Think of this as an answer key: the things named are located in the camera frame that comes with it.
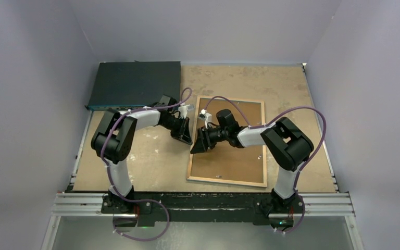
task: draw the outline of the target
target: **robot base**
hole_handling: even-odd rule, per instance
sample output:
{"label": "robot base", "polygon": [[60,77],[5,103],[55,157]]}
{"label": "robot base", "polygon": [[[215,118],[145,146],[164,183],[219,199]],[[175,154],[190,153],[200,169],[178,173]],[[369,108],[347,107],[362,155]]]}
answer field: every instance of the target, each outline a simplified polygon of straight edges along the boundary
{"label": "robot base", "polygon": [[[170,221],[180,222],[252,222],[273,228],[293,226],[293,217],[270,218],[273,214],[302,213],[301,199],[295,195],[286,201],[272,193],[206,193],[206,192],[135,192],[129,199],[154,199],[168,209]],[[166,221],[166,214],[155,203],[127,203],[108,193],[103,197],[103,214],[134,214],[140,211],[139,227],[152,227]]]}

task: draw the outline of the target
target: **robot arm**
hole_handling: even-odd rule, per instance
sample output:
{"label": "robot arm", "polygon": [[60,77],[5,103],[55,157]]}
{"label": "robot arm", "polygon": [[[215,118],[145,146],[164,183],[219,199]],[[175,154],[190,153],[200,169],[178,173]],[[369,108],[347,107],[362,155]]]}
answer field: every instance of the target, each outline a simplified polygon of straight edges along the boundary
{"label": "robot arm", "polygon": [[[163,96],[158,103],[150,105],[151,107],[165,107],[177,103],[177,100],[169,96]],[[193,110],[192,105],[180,105],[177,110],[174,108],[159,109],[159,110],[144,110],[134,112],[126,116],[117,126],[117,135],[112,135],[105,148],[105,158],[110,163],[109,171],[112,176],[119,193],[122,196],[127,196],[132,184],[128,175],[127,156],[131,150],[134,133],[136,130],[163,126],[170,130],[171,137],[192,145],[191,135],[189,133],[189,118],[187,114]],[[91,148],[96,150],[97,156],[101,156],[102,147],[108,137],[110,129],[114,123],[126,111],[109,110],[105,112],[97,130],[91,140]],[[112,187],[109,190],[116,194]]]}
{"label": "robot arm", "polygon": [[[287,117],[268,127],[251,129],[240,127],[228,109],[219,111],[216,116],[218,126],[213,128],[208,121],[206,126],[197,129],[197,140],[191,154],[204,153],[221,141],[228,141],[237,148],[266,145],[280,166],[272,194],[283,201],[291,198],[295,194],[297,170],[314,150],[312,141]],[[200,118],[208,117],[210,120],[211,115],[202,111]]]}

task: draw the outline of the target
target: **robotic arm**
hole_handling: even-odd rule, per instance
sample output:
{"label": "robotic arm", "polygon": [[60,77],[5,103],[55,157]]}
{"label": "robotic arm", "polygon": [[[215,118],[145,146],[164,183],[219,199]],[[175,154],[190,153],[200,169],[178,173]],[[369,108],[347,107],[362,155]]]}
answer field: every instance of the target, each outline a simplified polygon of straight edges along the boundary
{"label": "robotic arm", "polygon": [[280,166],[277,183],[272,196],[283,203],[295,194],[294,185],[297,169],[314,150],[312,141],[287,117],[280,118],[268,127],[240,127],[228,109],[217,112],[218,125],[211,126],[211,114],[202,110],[199,116],[205,126],[197,129],[197,140],[191,154],[207,152],[217,142],[228,141],[233,147],[266,145]]}
{"label": "robotic arm", "polygon": [[[177,103],[177,100],[164,95],[158,103],[150,105],[150,108],[165,107],[175,103]],[[167,108],[138,111],[126,116],[120,122],[117,127],[118,134],[112,135],[109,139],[104,156],[110,163],[109,171],[111,171],[112,180],[123,197],[127,196],[132,189],[126,158],[131,150],[135,131],[160,125],[170,130],[172,138],[192,145],[187,114],[193,109],[192,105],[180,105],[177,110],[175,108]],[[101,156],[102,147],[108,137],[109,130],[124,113],[126,111],[116,112],[109,110],[105,112],[91,140],[91,148],[96,150],[97,156]],[[113,187],[110,187],[109,190],[111,193],[117,194],[114,192]]]}
{"label": "robotic arm", "polygon": [[[97,156],[101,157],[103,154],[103,160],[109,166],[108,177],[115,187],[111,186],[108,195],[103,196],[101,213],[132,214],[137,207],[141,216],[137,221],[139,227],[153,226],[155,221],[169,223],[170,220],[252,222],[256,226],[271,225],[275,230],[278,227],[293,227],[293,217],[287,216],[284,219],[283,215],[304,212],[301,198],[295,195],[295,177],[302,164],[309,159],[314,146],[310,139],[286,117],[268,126],[242,127],[230,110],[224,109],[216,114],[219,124],[215,125],[211,123],[211,114],[202,110],[200,117],[205,119],[205,126],[197,129],[197,140],[191,149],[191,154],[204,153],[221,141],[228,141],[231,146],[237,148],[266,145],[280,165],[278,180],[271,193],[134,191],[128,175],[126,158],[131,150],[136,130],[160,125],[170,130],[172,138],[192,145],[187,114],[193,107],[176,104],[174,98],[163,96],[158,103],[140,111],[129,111],[127,116],[125,112],[113,110],[105,112],[91,140],[91,148],[96,151]],[[117,135],[111,131],[114,125],[118,130]],[[113,225],[114,228],[130,227],[123,224]],[[162,236],[167,228],[168,224],[161,234],[146,240]],[[143,240],[125,234],[123,236]]]}

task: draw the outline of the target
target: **gray wall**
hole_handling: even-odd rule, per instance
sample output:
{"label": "gray wall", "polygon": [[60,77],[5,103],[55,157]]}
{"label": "gray wall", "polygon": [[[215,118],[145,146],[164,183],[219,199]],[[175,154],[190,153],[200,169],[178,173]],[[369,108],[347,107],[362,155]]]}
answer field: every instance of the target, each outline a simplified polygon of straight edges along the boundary
{"label": "gray wall", "polygon": [[0,249],[39,249],[97,67],[66,0],[0,0]]}
{"label": "gray wall", "polygon": [[307,61],[341,0],[71,0],[101,61]]}
{"label": "gray wall", "polygon": [[343,0],[306,68],[367,249],[400,249],[400,0]]}

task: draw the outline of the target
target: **cork board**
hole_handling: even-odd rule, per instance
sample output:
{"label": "cork board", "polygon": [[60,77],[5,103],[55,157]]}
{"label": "cork board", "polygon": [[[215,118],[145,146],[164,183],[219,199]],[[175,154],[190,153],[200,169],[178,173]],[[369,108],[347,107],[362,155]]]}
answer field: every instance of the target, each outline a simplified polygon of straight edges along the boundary
{"label": "cork board", "polygon": [[[306,78],[300,66],[182,66],[180,88],[193,90],[187,104],[196,105],[198,95],[222,95],[241,99],[263,100],[266,120],[295,106],[312,105]],[[91,138],[103,116],[93,112],[87,138],[82,146],[79,169],[74,183],[76,191],[107,191],[106,169],[90,147]],[[194,112],[188,114],[190,131]],[[318,143],[320,131],[315,114],[297,110],[287,115],[308,137]],[[138,191],[181,192],[270,192],[275,186],[278,164],[267,151],[267,188],[226,183],[190,181],[186,179],[190,146],[171,138],[161,126],[136,131],[128,171]],[[300,192],[334,193],[332,174],[324,150],[303,170],[298,181]]]}
{"label": "cork board", "polygon": [[[212,96],[198,96],[195,114],[206,106]],[[264,102],[230,98],[245,114],[252,125],[265,122]],[[229,102],[214,99],[208,106],[212,114],[212,122],[218,124],[216,113],[229,109],[240,126],[246,126],[246,121],[238,110]],[[197,139],[197,128],[205,125],[201,119],[194,120],[193,138]],[[251,146],[235,148],[227,141],[218,142],[214,149],[206,153],[190,155],[187,179],[195,181],[217,182],[237,185],[267,187],[266,147]]]}

